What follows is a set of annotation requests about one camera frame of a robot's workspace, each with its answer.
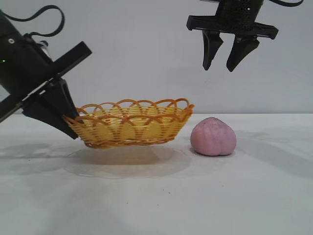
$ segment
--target orange basket rim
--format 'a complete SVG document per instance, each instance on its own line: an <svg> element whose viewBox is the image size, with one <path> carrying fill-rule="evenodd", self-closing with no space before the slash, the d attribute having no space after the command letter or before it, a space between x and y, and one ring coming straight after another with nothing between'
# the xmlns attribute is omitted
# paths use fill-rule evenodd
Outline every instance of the orange basket rim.
<svg viewBox="0 0 313 235"><path fill-rule="evenodd" d="M178 107L177 106L177 103L178 102L181 102L181 101L184 101L186 102L186 107L185 108L181 108L181 107ZM120 104L122 103L129 103L131 102L132 104L129 106L129 107L121 107ZM159 106L159 104L162 104L162 103L168 103L169 104L166 106L167 108L171 107L171 106L174 106L174 108L177 108L180 110L180 112L178 114L156 114L156 115L147 115L147 114L134 114L134 115L129 115L129 114L125 114L124 113L124 109L125 108L130 108L130 107L133 107L133 106L138 106L139 108L142 108L142 107L147 107L147 106L142 106L140 105L141 103L150 103L150 106L155 106L156 108L160 108L160 107L164 107L164 106ZM115 114L107 114L107 113L104 113L103 115L101 116L98 116L98 117L93 117L92 115L94 115L95 113L99 112L99 111L110 111L111 109L105 109L102 107L102 105L104 104L110 104L112 105L112 108L118 108L121 110L121 114L122 116L118 116L118 115L115 115ZM88 107L94 107L94 110L93 112L87 112L85 110L85 108L88 108ZM85 114L86 116L78 116L76 117L75 119L72 119L70 117L67 117L67 116L63 116L64 120L68 123L68 124L80 124L80 125L83 125L81 122L79 122L80 120L93 120L93 121L99 121L99 122L102 122L101 120L104 120L104 119L109 119L109 118L116 118L116 119L121 119L123 122L131 122L130 120L132 118L152 118L154 120L157 120L158 118L165 118L165 117L172 117L173 119L176 119L178 121L182 121L184 120L188 115L190 115L190 113L193 112L193 107L194 105L193 104L190 104L189 103L189 100L188 99L185 99L185 98L180 98L180 99L163 99L163 100L160 100L158 102L152 102L152 101L149 101L149 100L133 100L133 99L124 99L124 100L121 100L117 103L113 103L113 102L104 102L104 103L101 103L101 104L87 104L87 105L84 105L82 106L81 108L76 108L77 109L77 112L78 114Z"/></svg>

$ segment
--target pink fruit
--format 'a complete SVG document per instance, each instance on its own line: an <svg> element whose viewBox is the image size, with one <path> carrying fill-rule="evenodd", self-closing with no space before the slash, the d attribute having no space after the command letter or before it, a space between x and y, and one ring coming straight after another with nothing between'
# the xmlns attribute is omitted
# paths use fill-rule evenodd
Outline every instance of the pink fruit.
<svg viewBox="0 0 313 235"><path fill-rule="evenodd" d="M229 155L236 147L235 132L221 120L210 117L199 122L190 137L193 149L203 155Z"/></svg>

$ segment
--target wicker basket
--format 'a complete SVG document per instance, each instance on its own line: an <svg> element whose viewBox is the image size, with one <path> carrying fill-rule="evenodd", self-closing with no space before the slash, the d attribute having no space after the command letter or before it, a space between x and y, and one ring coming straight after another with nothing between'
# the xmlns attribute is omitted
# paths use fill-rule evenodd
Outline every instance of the wicker basket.
<svg viewBox="0 0 313 235"><path fill-rule="evenodd" d="M79 117L64 119L90 148L152 145L173 140L192 115L193 107L184 98L159 102L124 99L85 105L77 109Z"/></svg>

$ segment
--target robotic arm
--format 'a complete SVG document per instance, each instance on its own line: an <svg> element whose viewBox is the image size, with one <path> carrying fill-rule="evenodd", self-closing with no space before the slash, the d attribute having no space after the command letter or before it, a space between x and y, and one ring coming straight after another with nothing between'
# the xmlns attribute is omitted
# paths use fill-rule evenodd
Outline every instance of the robotic arm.
<svg viewBox="0 0 313 235"><path fill-rule="evenodd" d="M52 33L32 32L21 35L8 19L25 22L49 9L61 12L60 26ZM64 26L61 9L48 5L28 19L13 18L0 10L0 84L9 96L0 103L0 122L18 109L30 118L45 122L73 139L77 135L63 120L63 116L76 118L78 113L62 76L91 54L84 42L79 43L56 61L45 50L47 42L36 43L33 36L52 37Z"/></svg>
<svg viewBox="0 0 313 235"><path fill-rule="evenodd" d="M208 70L211 66L223 40L220 33L235 34L235 40L227 68L230 72L253 50L260 42L258 37L275 39L278 29L272 25L256 23L255 20L264 0L206 0L219 2L215 16L189 16L187 28L201 30L204 43L203 67ZM290 3L281 0L270 0L286 7L295 7L303 0Z"/></svg>
<svg viewBox="0 0 313 235"><path fill-rule="evenodd" d="M220 33L235 34L235 41L227 61L227 68L233 71L253 50L258 37L275 39L278 29L271 25L256 23L256 17L264 0L210 0L219 2L215 16L189 16L189 30L201 30L204 42L203 67L208 70L223 41ZM276 4L293 7L298 3L270 0ZM25 22L32 20L49 9L61 12L61 23L52 33L31 32L21 35L10 20ZM33 36L52 37L64 26L62 10L54 5L40 9L28 19L11 17L0 10L0 85L9 96L0 102L0 123L18 109L27 117L47 123L71 138L77 135L63 120L63 116L75 119L78 116L62 76L86 59L90 49L84 42L52 61L46 50L47 42L36 43Z"/></svg>

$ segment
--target yellow basket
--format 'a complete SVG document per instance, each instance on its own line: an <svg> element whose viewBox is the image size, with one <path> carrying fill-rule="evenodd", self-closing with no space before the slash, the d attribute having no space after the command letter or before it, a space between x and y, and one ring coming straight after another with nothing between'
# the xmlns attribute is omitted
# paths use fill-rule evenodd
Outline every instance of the yellow basket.
<svg viewBox="0 0 313 235"><path fill-rule="evenodd" d="M172 141L192 115L193 107L184 98L158 102L124 99L88 104L77 108L80 116L76 119L64 119L90 148L152 145Z"/></svg>

